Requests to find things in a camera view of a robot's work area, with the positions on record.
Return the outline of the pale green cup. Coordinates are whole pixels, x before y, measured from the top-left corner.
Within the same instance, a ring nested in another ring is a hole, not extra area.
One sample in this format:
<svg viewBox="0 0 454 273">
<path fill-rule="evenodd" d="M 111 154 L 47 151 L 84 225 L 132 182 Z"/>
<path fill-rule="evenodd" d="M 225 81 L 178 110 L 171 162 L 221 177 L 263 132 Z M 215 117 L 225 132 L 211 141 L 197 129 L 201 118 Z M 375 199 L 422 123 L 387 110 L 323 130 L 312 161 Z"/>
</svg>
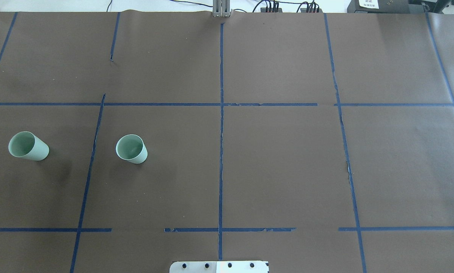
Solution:
<svg viewBox="0 0 454 273">
<path fill-rule="evenodd" d="M 41 161 L 49 154 L 48 145 L 28 131 L 15 134 L 8 143 L 8 152 L 21 159 Z"/>
<path fill-rule="evenodd" d="M 148 156 L 144 141 L 138 135 L 128 134 L 121 137 L 116 143 L 116 155 L 133 164 L 143 163 Z"/>
</svg>

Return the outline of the white metal bracket plate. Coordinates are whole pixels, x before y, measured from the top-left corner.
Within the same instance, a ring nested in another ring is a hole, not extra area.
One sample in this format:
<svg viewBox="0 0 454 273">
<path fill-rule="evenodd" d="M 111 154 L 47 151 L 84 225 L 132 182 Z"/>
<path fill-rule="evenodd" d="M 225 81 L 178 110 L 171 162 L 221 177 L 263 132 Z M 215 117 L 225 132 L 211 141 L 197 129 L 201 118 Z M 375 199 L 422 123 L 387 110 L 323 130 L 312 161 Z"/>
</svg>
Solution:
<svg viewBox="0 0 454 273">
<path fill-rule="evenodd" d="M 269 263 L 260 260 L 177 261 L 170 273 L 269 273 Z"/>
</svg>

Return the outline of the black power strip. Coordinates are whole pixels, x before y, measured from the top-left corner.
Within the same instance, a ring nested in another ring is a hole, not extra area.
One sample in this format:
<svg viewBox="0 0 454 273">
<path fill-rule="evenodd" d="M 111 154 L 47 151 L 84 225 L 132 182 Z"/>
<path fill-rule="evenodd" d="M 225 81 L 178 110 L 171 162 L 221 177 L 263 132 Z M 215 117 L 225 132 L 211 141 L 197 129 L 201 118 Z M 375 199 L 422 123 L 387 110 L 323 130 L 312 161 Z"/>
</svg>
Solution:
<svg viewBox="0 0 454 273">
<path fill-rule="evenodd" d="M 311 2 L 302 2 L 296 11 L 297 13 L 320 13 L 322 9 L 319 7 L 315 0 Z"/>
<path fill-rule="evenodd" d="M 258 8 L 261 13 L 281 13 L 282 8 L 280 7 L 280 2 L 265 0 L 265 7 Z"/>
</svg>

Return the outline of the left black power strip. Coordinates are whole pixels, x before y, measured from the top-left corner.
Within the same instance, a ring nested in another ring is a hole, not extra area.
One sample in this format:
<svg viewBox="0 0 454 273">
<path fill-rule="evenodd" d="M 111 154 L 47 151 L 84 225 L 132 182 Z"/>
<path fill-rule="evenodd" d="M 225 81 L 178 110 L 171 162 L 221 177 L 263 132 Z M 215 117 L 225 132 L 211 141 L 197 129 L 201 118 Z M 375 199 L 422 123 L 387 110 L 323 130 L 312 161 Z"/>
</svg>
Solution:
<svg viewBox="0 0 454 273">
<path fill-rule="evenodd" d="M 280 2 L 265 0 L 265 7 L 258 8 L 261 13 L 281 13 L 282 8 L 280 7 Z"/>
</svg>

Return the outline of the right black power strip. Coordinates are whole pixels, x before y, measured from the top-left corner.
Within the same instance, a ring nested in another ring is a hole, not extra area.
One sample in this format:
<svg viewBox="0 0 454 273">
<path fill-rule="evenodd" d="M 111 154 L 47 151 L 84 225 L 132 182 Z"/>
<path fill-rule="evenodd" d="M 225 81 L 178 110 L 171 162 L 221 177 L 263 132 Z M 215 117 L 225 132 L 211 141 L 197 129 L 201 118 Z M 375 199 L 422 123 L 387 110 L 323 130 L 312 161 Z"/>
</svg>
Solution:
<svg viewBox="0 0 454 273">
<path fill-rule="evenodd" d="M 311 2 L 302 2 L 296 11 L 297 13 L 320 13 L 322 9 L 319 7 L 315 0 Z"/>
</svg>

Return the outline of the black device with label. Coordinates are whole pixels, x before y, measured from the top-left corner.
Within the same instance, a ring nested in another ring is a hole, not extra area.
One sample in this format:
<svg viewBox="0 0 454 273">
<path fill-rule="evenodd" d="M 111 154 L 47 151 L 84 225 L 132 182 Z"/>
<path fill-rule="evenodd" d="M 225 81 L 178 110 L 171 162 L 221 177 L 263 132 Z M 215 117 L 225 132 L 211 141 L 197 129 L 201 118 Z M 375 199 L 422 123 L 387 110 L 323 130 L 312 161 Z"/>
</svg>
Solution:
<svg viewBox="0 0 454 273">
<path fill-rule="evenodd" d="M 347 13 L 421 14 L 424 7 L 410 0 L 352 0 Z"/>
</svg>

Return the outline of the brown paper table cover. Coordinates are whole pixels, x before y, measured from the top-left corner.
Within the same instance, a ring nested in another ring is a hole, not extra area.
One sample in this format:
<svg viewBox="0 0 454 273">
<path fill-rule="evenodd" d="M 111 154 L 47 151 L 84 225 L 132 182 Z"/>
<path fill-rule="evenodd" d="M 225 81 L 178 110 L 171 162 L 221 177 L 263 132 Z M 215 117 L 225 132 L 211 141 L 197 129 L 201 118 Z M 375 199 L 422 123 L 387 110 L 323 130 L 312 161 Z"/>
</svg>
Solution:
<svg viewBox="0 0 454 273">
<path fill-rule="evenodd" d="M 0 12 L 0 273 L 231 260 L 454 273 L 454 14 Z"/>
</svg>

